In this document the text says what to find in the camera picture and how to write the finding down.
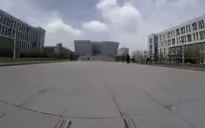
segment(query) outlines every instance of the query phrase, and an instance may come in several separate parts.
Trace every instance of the gray ground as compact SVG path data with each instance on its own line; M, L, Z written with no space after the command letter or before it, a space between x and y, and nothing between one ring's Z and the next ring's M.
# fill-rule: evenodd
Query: gray ground
M0 128L205 128L205 72L109 62L0 67Z

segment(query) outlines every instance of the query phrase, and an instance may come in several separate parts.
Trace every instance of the building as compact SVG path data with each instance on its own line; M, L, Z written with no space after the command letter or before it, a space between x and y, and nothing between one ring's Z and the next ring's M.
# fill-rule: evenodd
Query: building
M93 54L93 45L89 40L75 40L75 53L82 59L89 60Z
M129 48L122 47L118 49L118 56L126 56L129 54Z
M76 40L75 52L85 60L115 60L119 43L110 41Z
M156 34L149 35L149 58L152 62L158 61L158 36Z
M157 33L159 60L205 64L205 15Z
M61 58L70 58L74 55L74 52L70 49L63 47L61 43L58 43L56 46L45 46L44 53L48 57L61 57Z
M11 53L16 40L17 53L41 51L45 30L33 27L0 9L0 54Z

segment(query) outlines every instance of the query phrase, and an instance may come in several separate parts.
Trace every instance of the cloud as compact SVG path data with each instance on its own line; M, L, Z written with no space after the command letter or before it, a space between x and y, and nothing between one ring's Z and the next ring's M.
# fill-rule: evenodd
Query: cloud
M104 32L108 30L108 27L105 23L96 20L83 23L82 28L92 32Z
M132 3L120 5L117 0L100 0L96 8L109 28L110 40L131 49L145 47L144 19Z
M132 50L147 48L150 33L205 14L205 0L74 1L78 0L0 0L0 8L45 28L46 45L63 42L73 48L75 39L110 40Z
M66 47L74 49L73 40L82 39L82 31L67 25L59 17L47 23L46 28L46 43L54 45L56 43L65 43Z

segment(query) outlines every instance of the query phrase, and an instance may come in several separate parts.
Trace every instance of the drain grate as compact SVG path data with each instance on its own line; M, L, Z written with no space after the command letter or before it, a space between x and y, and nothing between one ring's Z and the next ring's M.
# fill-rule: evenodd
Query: drain grate
M61 119L56 128L71 128L72 122L70 120Z
M125 123L125 128L137 128L134 120L126 113L122 113L122 117Z

